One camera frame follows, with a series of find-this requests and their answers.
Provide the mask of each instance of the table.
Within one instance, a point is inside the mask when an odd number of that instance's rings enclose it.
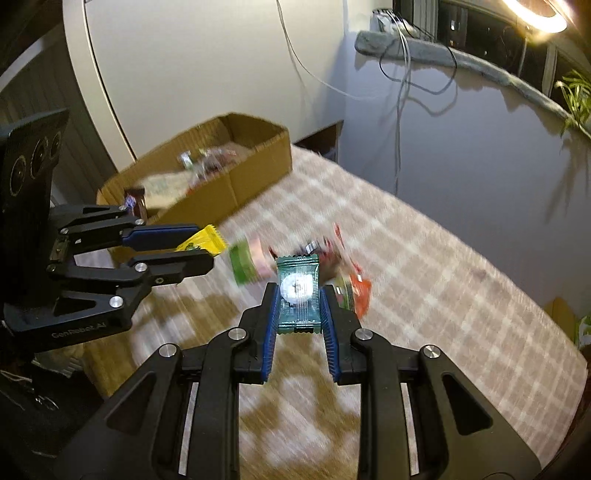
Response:
[[[288,254],[338,222],[373,281],[363,325],[405,348],[441,347],[548,463],[586,381],[566,335],[490,262],[409,205],[296,147],[293,167],[221,234],[230,243],[260,236]],[[85,344],[87,371],[112,394],[161,344],[190,348],[237,325],[264,287],[238,287],[222,254],[208,275],[154,288],[129,332]],[[355,478],[358,431],[359,387],[332,383],[320,335],[278,337],[269,382],[241,386],[243,479]]]

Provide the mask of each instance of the cardboard box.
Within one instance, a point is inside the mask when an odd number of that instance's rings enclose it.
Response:
[[[570,309],[569,304],[560,297],[556,297],[546,306],[544,311],[556,322],[566,336],[576,345],[577,317]]]
[[[121,205],[124,190],[157,173],[182,171],[178,155],[187,150],[217,147],[235,142],[251,154],[207,183],[199,186],[167,210],[148,219],[148,224],[217,224],[291,172],[291,145],[287,128],[260,118],[229,113],[190,128],[156,147],[133,165],[109,179],[96,195],[99,205]],[[116,262],[135,252],[126,247],[111,249]]]

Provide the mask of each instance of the candy wrapper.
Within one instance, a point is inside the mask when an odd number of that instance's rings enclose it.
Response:
[[[176,248],[176,251],[182,252],[186,250],[196,250],[198,248],[207,250],[215,257],[228,248],[228,246],[216,228],[213,225],[207,225],[204,229],[199,230],[191,238],[180,244]]]
[[[196,151],[187,150],[177,158],[181,166],[191,172],[188,183],[190,191],[237,163],[240,156],[231,148],[213,147],[199,148]]]
[[[341,308],[349,309],[356,313],[357,318],[362,318],[369,309],[369,299],[371,298],[371,281],[363,274],[361,266],[355,262],[343,242],[340,227],[335,223],[335,236],[333,240],[325,239],[327,244],[338,251],[342,263],[340,265],[340,280],[335,281],[336,287],[343,287],[342,293],[346,294],[346,299],[342,296],[339,300]]]
[[[345,248],[338,224],[334,224],[333,235],[325,236],[321,241],[310,241],[294,253],[310,254],[317,254],[319,257],[320,285],[334,279],[333,284],[340,307],[355,312],[358,318],[363,317],[369,308],[371,281]]]
[[[230,249],[230,262],[236,283],[254,283],[275,275],[272,250],[264,248],[259,238],[241,240]]]
[[[190,171],[158,173],[139,181],[145,190],[145,204],[148,210],[172,207],[181,200],[189,188],[193,174]]]
[[[277,333],[320,333],[318,255],[279,257],[281,293]]]
[[[143,187],[132,187],[124,190],[124,205],[127,211],[144,222],[148,221],[148,212],[145,202],[146,190]]]

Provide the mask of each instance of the green candy wrapper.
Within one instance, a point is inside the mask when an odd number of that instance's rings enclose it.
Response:
[[[281,293],[277,333],[320,333],[318,255],[279,257]]]
[[[241,240],[230,249],[230,262],[238,285],[259,280],[246,239]]]

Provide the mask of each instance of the camera lens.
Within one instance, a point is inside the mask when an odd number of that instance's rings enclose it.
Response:
[[[21,191],[22,184],[25,183],[25,174],[27,173],[27,162],[21,155],[12,166],[10,174],[10,194],[15,197]]]
[[[43,158],[47,150],[47,137],[39,140],[31,158],[31,177],[35,178],[43,165]]]

